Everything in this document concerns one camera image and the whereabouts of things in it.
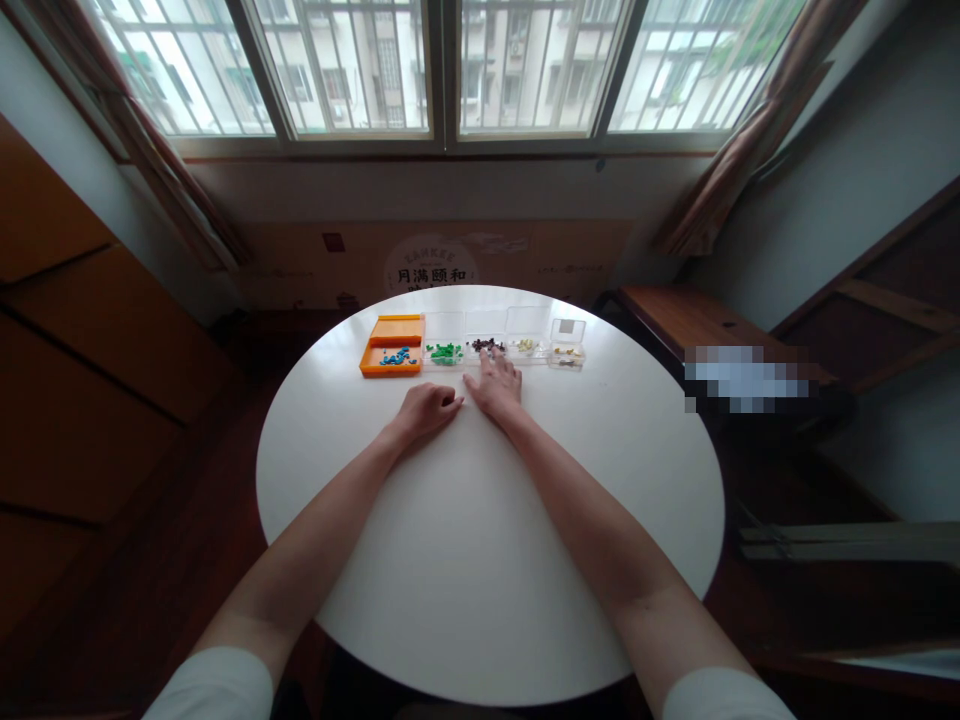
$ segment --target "brown curtain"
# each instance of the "brown curtain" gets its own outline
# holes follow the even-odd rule
[[[80,0],[30,0],[45,34],[87,87],[157,200],[208,270],[229,270],[249,252],[177,152],[140,107],[123,70]]]
[[[677,206],[654,243],[667,255],[709,255],[750,175],[769,159],[789,129],[804,90],[866,0],[808,0],[784,44],[780,65],[760,103],[717,153]]]

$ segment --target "wooden bench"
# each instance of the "wooden bench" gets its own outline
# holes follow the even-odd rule
[[[791,348],[764,332],[693,285],[620,287],[603,293],[592,312],[599,315],[611,301],[639,326],[638,332],[633,334],[634,339],[688,389],[691,385],[685,383],[684,367],[688,351],[695,348],[762,347],[767,362],[789,362],[799,355],[797,348]],[[822,439],[825,433],[846,422],[855,410],[852,397],[833,375],[815,363],[807,367],[807,372],[810,380],[819,383],[818,400],[806,404],[801,413],[779,416],[777,423],[781,430],[789,429],[797,437],[800,437],[798,429],[802,426],[805,444]],[[749,416],[738,417],[740,425],[749,427],[750,432],[757,431],[759,424],[751,421]],[[771,424],[769,416],[757,419],[764,426]]]

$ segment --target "white sleeve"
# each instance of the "white sleeve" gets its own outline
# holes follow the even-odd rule
[[[796,720],[763,682],[733,668],[695,670],[670,688],[663,720]]]
[[[143,720],[268,720],[272,705],[273,680],[263,661],[215,647],[177,668]]]

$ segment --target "orange container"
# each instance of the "orange container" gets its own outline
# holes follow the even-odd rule
[[[416,375],[423,363],[420,347],[422,341],[421,315],[381,315],[363,351],[360,372],[364,377]],[[416,360],[416,363],[408,360],[403,365],[380,364],[384,358],[396,355],[404,347],[410,353],[410,360]]]
[[[413,347],[423,340],[422,315],[381,315],[370,333],[370,344],[374,347],[407,345]]]

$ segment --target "hand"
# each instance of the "hand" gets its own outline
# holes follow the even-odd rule
[[[493,360],[488,357],[486,349],[480,350],[480,382],[466,373],[463,382],[477,407],[494,420],[499,421],[520,409],[523,373],[514,368],[498,348],[493,349]]]
[[[407,391],[400,411],[387,429],[394,431],[404,443],[410,443],[456,417],[463,406],[463,396],[446,385],[423,383]]]

